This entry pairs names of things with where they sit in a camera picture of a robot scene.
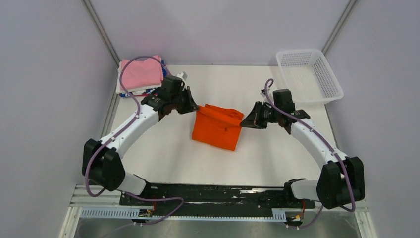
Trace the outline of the orange t-shirt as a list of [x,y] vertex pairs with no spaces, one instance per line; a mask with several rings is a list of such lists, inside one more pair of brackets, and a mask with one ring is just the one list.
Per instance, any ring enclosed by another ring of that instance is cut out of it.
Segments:
[[235,151],[244,114],[236,109],[206,104],[199,106],[192,139],[220,149]]

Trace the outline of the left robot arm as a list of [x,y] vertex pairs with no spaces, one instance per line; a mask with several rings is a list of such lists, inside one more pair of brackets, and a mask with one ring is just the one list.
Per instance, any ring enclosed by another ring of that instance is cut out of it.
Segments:
[[85,143],[82,165],[85,183],[93,181],[108,191],[131,193],[140,205],[150,202],[152,192],[146,188],[147,181],[127,172],[122,158],[144,132],[173,110],[186,114],[199,109],[186,85],[186,78],[185,72],[168,75],[160,87],[136,103],[135,112],[116,130]]

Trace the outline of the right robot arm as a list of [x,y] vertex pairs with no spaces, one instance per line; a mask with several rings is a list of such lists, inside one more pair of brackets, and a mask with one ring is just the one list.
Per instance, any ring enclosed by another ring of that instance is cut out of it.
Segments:
[[317,131],[310,116],[297,110],[288,89],[275,90],[267,102],[255,102],[251,112],[240,122],[243,128],[266,129],[276,123],[297,139],[321,169],[318,180],[297,178],[285,183],[284,203],[295,207],[303,199],[318,201],[332,209],[365,198],[364,165],[359,157],[349,157],[333,147]]

